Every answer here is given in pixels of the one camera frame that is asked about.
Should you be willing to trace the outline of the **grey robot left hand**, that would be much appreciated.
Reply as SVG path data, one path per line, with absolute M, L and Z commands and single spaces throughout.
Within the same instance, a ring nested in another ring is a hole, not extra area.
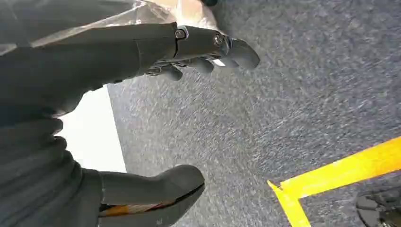
M 141 75 L 211 72 L 213 60 L 255 69 L 258 54 L 218 31 L 171 24 L 88 30 L 0 58 L 0 224 L 3 227 L 170 227 L 205 189 L 200 170 L 156 176 L 85 169 L 58 132 L 88 91 Z

